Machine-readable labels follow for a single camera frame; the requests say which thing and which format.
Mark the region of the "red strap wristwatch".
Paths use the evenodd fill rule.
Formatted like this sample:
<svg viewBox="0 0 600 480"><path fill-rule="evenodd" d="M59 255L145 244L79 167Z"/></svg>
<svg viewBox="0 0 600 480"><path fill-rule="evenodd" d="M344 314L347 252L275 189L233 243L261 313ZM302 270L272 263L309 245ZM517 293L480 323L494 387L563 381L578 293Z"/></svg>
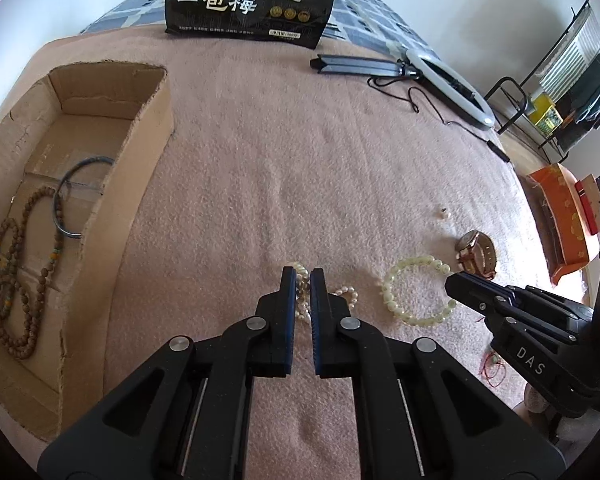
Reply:
<svg viewBox="0 0 600 480"><path fill-rule="evenodd" d="M455 244L456 261L463 271L492 281L498 257L493 240L479 230L464 234Z"/></svg>

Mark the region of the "orange box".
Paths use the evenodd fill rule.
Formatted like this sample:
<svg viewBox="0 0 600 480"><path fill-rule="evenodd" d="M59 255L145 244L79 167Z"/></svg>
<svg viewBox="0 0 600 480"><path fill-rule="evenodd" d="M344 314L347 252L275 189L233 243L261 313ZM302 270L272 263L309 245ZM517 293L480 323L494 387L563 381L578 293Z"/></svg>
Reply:
<svg viewBox="0 0 600 480"><path fill-rule="evenodd" d="M555 254L551 258L550 281L557 286L564 276L585 268L600 253L600 242L588 225L576 177L561 164L545 166L528 175L533 191L542 193L542 204L550 213L548 226Z"/></svg>

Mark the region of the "yellow green box on rack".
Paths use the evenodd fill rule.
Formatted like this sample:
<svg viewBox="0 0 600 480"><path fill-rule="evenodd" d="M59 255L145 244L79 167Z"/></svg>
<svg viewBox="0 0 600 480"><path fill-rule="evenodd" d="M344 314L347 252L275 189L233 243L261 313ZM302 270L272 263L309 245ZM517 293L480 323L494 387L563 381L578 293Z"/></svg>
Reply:
<svg viewBox="0 0 600 480"><path fill-rule="evenodd" d="M538 93L532 99L531 104L528 118L546 136L553 133L564 121L554 101L545 92Z"/></svg>

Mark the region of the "black metal clothes rack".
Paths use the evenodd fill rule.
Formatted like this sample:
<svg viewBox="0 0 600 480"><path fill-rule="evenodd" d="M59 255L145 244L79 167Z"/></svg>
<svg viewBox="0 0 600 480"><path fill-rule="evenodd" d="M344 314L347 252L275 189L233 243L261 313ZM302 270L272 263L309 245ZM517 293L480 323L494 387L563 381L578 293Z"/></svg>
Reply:
<svg viewBox="0 0 600 480"><path fill-rule="evenodd" d="M521 128L544 158L564 162L584 137L600 128L600 21L584 0L527 76L500 78L484 98L502 96L496 131Z"/></svg>

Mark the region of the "hanging clothes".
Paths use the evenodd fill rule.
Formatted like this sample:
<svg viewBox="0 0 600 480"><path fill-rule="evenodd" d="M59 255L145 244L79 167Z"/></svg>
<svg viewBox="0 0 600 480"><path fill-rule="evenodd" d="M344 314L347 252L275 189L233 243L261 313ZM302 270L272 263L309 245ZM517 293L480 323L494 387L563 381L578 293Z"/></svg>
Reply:
<svg viewBox="0 0 600 480"><path fill-rule="evenodd" d="M534 73L564 120L544 144L568 154L600 128L600 24L587 4L574 16L562 39Z"/></svg>

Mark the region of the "dark blue bangle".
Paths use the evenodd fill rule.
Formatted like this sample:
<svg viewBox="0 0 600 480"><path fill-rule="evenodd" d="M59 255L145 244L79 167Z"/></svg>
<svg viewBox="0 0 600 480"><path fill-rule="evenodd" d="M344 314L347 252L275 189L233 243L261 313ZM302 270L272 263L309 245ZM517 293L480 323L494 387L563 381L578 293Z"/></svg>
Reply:
<svg viewBox="0 0 600 480"><path fill-rule="evenodd" d="M72 200L76 202L77 200L83 200L84 197L90 198L92 194L92 190L82 184L74 183L72 178L81 170L93 165L107 165L112 167L114 166L114 159L100 155L80 160L62 176L56 190L53 192L52 219L54 226L59 235L65 237L67 240L79 240L82 237L82 232L67 228L66 220L62 213L65 206Z"/></svg>

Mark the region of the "pink bed blanket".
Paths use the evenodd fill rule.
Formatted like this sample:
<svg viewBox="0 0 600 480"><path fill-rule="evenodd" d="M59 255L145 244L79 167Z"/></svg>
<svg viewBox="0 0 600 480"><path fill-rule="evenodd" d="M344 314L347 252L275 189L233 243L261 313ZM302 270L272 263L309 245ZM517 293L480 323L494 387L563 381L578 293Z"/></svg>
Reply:
<svg viewBox="0 0 600 480"><path fill-rule="evenodd" d="M353 286L362 318L400 339L419 329L386 310L382 274L408 257L453 263L469 230L494 240L499 283L550 287L513 167L451 125L447 108L413 112L361 78L317 75L310 58L290 44L134 27L51 42L9 92L0 121L57 66L116 60L168 73L174 130L126 242L103 389L174 335L222 333L294 261Z"/></svg>

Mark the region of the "open cardboard box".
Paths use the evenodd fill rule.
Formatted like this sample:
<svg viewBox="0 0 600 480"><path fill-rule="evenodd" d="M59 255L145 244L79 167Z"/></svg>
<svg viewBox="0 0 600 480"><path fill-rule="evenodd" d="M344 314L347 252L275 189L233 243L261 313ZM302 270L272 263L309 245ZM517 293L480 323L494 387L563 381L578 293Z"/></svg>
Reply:
<svg viewBox="0 0 600 480"><path fill-rule="evenodd" d="M58 66L0 121L0 405L49 441L101 397L109 312L173 132L161 66Z"/></svg>

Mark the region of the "black folded tripod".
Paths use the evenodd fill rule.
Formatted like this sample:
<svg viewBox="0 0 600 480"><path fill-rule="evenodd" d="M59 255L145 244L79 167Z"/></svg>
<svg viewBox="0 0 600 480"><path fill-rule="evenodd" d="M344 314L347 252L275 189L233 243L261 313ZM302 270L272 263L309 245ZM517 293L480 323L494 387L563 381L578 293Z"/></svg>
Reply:
<svg viewBox="0 0 600 480"><path fill-rule="evenodd" d="M319 74L360 75L385 78L411 78L420 76L420 71L402 61L393 62L379 58L320 54L310 61L310 67Z"/></svg>

